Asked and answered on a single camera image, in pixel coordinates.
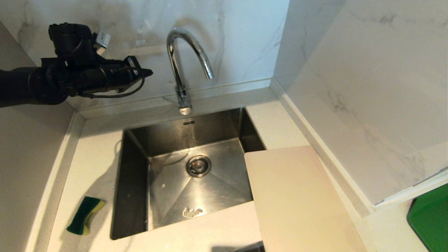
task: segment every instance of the sink basin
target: sink basin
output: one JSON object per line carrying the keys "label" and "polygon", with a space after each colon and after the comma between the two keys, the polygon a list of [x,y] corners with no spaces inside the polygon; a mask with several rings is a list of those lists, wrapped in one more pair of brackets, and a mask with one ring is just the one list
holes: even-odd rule
{"label": "sink basin", "polygon": [[125,130],[111,238],[253,200],[244,153],[264,149],[244,108]]}

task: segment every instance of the sink drain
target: sink drain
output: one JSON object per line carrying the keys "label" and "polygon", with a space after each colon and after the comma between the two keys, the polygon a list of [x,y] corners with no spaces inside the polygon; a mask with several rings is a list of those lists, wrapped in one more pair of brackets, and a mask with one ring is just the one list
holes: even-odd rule
{"label": "sink drain", "polygon": [[210,172],[211,162],[206,156],[194,156],[188,160],[187,172],[190,176],[200,178]]}

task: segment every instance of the faucet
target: faucet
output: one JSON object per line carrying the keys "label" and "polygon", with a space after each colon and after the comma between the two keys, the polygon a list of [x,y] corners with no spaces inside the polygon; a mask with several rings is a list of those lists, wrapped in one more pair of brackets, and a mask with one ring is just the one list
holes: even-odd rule
{"label": "faucet", "polygon": [[207,79],[213,78],[213,71],[211,70],[210,62],[208,61],[207,55],[199,44],[198,40],[187,30],[175,27],[169,33],[167,37],[167,49],[169,59],[171,61],[172,71],[174,73],[174,78],[176,79],[176,94],[177,101],[179,103],[179,112],[182,115],[188,115],[191,113],[191,103],[190,98],[187,94],[187,90],[185,85],[182,83],[181,76],[179,74],[179,69],[176,61],[176,57],[174,56],[174,40],[176,38],[184,39],[194,50],[196,55],[198,56],[199,62],[202,65],[202,69],[204,70],[205,77]]}

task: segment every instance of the robotic arm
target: robotic arm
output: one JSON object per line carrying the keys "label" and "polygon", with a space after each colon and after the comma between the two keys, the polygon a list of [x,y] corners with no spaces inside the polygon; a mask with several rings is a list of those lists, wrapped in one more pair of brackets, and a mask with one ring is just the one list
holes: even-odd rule
{"label": "robotic arm", "polygon": [[[21,104],[59,104],[68,96],[120,98],[142,88],[153,73],[140,67],[136,57],[106,60],[89,27],[79,24],[50,25],[48,29],[57,58],[43,58],[42,67],[0,70],[0,108]],[[123,93],[141,80],[139,87]],[[117,95],[95,95],[116,90]]]}

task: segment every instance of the cable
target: cable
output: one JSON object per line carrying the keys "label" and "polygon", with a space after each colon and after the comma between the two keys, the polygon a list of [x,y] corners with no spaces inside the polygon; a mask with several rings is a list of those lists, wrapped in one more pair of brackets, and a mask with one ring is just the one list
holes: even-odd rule
{"label": "cable", "polygon": [[143,75],[143,72],[139,68],[132,67],[132,66],[127,66],[127,67],[123,67],[123,68],[118,69],[118,71],[123,71],[123,70],[136,70],[136,71],[138,71],[138,74],[141,76],[140,79],[142,80],[142,82],[133,91],[131,91],[129,93],[125,93],[125,94],[110,95],[110,96],[94,95],[94,94],[78,94],[78,95],[82,96],[82,97],[88,97],[88,98],[93,99],[93,98],[122,98],[122,97],[126,97],[126,96],[130,96],[132,94],[135,94],[137,91],[139,91],[143,87],[143,84],[145,83],[145,77]]}

